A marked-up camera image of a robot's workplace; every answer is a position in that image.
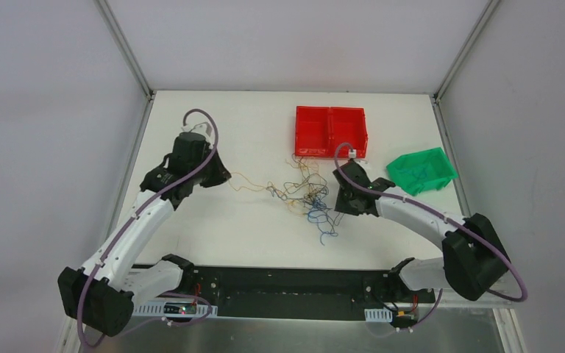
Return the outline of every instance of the gray floor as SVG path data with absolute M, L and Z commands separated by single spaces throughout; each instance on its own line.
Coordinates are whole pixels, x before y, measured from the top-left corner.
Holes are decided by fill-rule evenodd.
M 133 318 L 133 325 L 145 318 Z M 439 309 L 412 334 L 388 324 L 213 318 L 193 327 L 152 322 L 107 338 L 97 352 L 502 352 L 492 310 Z M 89 334 L 90 339 L 97 336 Z

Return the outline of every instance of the robotic arm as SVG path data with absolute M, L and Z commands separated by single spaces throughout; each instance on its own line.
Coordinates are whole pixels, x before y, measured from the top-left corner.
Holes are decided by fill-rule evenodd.
M 335 211 L 391 219 L 428 239 L 443 251 L 442 258 L 408 258 L 392 268 L 386 286 L 391 298 L 404 298 L 412 291 L 425 288 L 451 287 L 462 297 L 475 301 L 508 270 L 491 250 L 447 221 L 449 218 L 473 231 L 507 258 L 497 233 L 485 216 L 476 213 L 465 218 L 450 213 L 430 213 L 427 210 L 432 208 L 415 200 L 393 182 L 383 178 L 371 182 L 364 169 L 354 160 L 341 166 L 341 172 L 363 188 L 380 192 L 388 189 L 388 193 L 394 197 L 363 191 L 335 170 L 340 185 Z
M 190 179 L 149 201 L 153 195 L 192 172 L 211 153 L 211 127 L 204 123 L 184 126 L 174 141 L 172 153 L 144 177 L 140 193 L 131 207 L 133 213 L 123 220 L 101 248 L 81 268 L 65 268 L 58 285 L 66 315 L 77 318 L 77 305 L 84 284 L 93 276 L 82 313 L 83 323 L 106 335 L 118 334 L 131 318 L 133 309 L 144 302 L 181 285 L 183 271 L 193 265 L 176 255 L 166 255 L 151 268 L 130 276 L 129 270 L 159 226 L 191 195 L 194 185 L 203 188 L 220 185 L 230 178 L 217 153 Z M 135 212 L 145 208 L 137 215 Z M 126 231 L 119 234 L 124 225 Z

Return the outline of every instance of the green plastic basket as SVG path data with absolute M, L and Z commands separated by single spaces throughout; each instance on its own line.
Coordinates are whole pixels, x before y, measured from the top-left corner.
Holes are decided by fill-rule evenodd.
M 410 195 L 440 190 L 458 174 L 440 147 L 403 154 L 386 166 L 391 181 Z

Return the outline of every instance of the gray wall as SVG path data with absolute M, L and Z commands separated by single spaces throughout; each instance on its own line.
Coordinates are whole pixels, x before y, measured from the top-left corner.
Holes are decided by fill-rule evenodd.
M 54 349 L 144 103 L 92 1 L 0 1 L 0 352 Z
M 504 1 L 442 112 L 471 209 L 530 289 L 530 352 L 565 352 L 565 1 Z
M 111 0 L 164 90 L 429 93 L 488 0 Z

